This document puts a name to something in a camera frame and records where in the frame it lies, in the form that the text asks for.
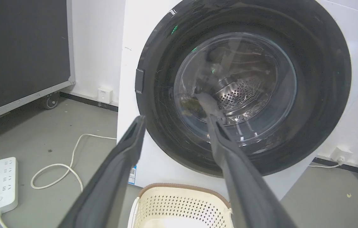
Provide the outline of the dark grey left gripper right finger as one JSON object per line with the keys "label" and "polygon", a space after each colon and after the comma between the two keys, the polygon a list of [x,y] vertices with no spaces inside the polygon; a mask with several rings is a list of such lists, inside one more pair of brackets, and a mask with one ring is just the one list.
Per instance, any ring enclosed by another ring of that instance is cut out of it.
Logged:
{"label": "dark grey left gripper right finger", "polygon": [[297,228],[259,171],[214,115],[208,133],[233,208],[234,228]]}

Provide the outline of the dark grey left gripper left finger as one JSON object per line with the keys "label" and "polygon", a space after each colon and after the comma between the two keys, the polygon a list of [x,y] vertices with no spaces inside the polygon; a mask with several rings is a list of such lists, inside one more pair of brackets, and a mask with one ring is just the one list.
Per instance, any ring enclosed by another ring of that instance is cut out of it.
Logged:
{"label": "dark grey left gripper left finger", "polygon": [[140,159],[146,130],[145,117],[134,118],[62,219],[58,228],[107,228],[118,224],[131,169]]}

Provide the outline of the black round washing machine door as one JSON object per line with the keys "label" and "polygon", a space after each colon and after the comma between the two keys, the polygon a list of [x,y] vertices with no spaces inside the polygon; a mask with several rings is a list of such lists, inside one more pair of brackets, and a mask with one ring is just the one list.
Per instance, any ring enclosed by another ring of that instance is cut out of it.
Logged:
{"label": "black round washing machine door", "polygon": [[208,114],[263,176],[287,169],[332,133],[347,105],[342,29],[316,0],[182,0],[147,39],[136,69],[139,113],[180,164],[223,177]]}

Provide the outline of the white washing machine body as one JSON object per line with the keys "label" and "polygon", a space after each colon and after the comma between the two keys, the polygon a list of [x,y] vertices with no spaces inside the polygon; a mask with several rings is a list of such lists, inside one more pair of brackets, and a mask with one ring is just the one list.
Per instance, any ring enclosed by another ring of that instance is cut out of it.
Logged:
{"label": "white washing machine body", "polygon": [[129,183],[228,198],[199,98],[282,199],[358,98],[358,0],[125,0],[117,136],[145,116]]}

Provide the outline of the blue QR code sticker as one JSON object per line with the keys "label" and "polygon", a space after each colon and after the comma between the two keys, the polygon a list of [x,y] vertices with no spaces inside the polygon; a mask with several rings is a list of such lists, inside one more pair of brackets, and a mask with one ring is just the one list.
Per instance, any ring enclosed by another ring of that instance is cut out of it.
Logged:
{"label": "blue QR code sticker", "polygon": [[130,169],[128,184],[135,185],[136,174],[137,174],[137,166],[135,165]]}

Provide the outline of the cream perforated laundry basket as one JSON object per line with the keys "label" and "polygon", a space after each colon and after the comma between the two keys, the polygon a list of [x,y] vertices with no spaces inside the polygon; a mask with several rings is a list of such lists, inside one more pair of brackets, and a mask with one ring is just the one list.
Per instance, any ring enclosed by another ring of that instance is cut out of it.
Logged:
{"label": "cream perforated laundry basket", "polygon": [[127,228],[234,228],[230,203],[207,188],[153,183],[134,200]]}

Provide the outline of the grey caster wheel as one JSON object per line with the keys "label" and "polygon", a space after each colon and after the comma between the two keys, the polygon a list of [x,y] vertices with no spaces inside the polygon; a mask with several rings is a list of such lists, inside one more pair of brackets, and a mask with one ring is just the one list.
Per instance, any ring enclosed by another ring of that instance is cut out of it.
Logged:
{"label": "grey caster wheel", "polygon": [[42,106],[46,110],[52,110],[57,107],[59,102],[60,92],[54,92],[42,98]]}

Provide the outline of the black flight case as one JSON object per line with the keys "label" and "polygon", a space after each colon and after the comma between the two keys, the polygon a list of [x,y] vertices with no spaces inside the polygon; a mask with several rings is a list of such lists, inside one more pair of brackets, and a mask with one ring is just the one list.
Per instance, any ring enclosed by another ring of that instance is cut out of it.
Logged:
{"label": "black flight case", "polygon": [[75,82],[72,0],[0,0],[0,117]]}

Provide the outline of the white wall socket box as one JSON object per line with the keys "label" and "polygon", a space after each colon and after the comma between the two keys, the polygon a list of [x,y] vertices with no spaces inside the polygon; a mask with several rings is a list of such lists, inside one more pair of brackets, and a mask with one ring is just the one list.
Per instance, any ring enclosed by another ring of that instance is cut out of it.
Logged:
{"label": "white wall socket box", "polygon": [[97,100],[104,104],[111,104],[113,101],[113,90],[107,87],[98,88]]}

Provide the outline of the white wall plug adapter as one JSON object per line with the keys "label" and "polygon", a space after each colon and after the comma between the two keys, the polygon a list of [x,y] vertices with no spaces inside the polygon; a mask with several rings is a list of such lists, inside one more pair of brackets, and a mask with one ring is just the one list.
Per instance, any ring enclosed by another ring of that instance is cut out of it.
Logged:
{"label": "white wall plug adapter", "polygon": [[346,148],[335,147],[333,152],[330,154],[330,159],[338,164],[343,164],[352,157],[353,153]]}

